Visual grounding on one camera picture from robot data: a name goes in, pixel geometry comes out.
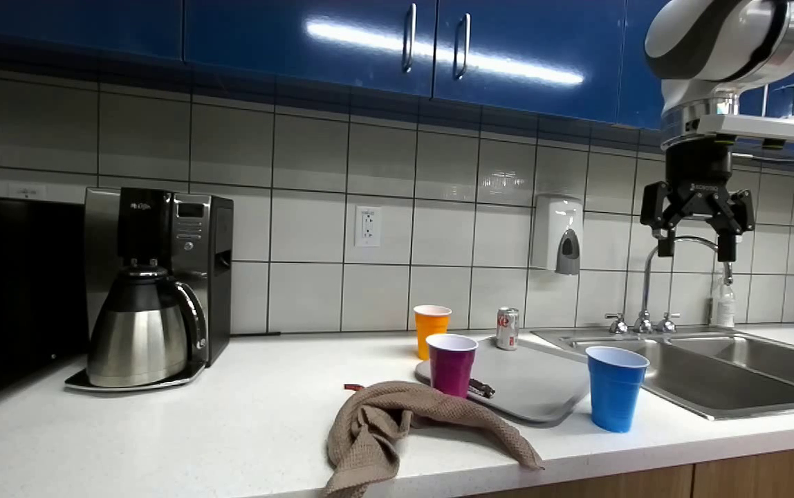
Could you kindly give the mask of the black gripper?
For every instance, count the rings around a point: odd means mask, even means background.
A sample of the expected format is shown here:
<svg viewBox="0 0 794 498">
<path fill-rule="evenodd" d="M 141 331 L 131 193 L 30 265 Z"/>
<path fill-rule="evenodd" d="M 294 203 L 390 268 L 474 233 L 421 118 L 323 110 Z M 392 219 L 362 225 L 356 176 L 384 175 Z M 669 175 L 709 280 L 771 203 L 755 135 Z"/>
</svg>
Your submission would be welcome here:
<svg viewBox="0 0 794 498">
<path fill-rule="evenodd" d="M 658 240 L 658 257 L 676 255 L 676 226 L 704 216 L 717 229 L 720 262 L 735 262 L 735 234 L 755 226 L 752 193 L 730 190 L 730 146 L 720 139 L 668 149 L 665 176 L 643 193 L 643 216 Z"/>
</svg>

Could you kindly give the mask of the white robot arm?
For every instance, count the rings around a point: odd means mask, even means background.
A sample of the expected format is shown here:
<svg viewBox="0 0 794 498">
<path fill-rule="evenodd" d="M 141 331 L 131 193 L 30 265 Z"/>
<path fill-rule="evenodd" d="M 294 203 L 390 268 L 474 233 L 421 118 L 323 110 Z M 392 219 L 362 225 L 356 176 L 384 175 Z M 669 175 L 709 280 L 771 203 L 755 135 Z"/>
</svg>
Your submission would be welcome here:
<svg viewBox="0 0 794 498">
<path fill-rule="evenodd" d="M 730 146 L 794 140 L 794 117 L 739 110 L 745 91 L 794 75 L 794 0 L 669 0 L 648 28 L 645 59 L 662 80 L 668 167 L 645 189 L 638 222 L 673 257 L 676 226 L 701 216 L 717 233 L 717 257 L 734 262 L 755 216 L 752 196 L 728 189 Z"/>
</svg>

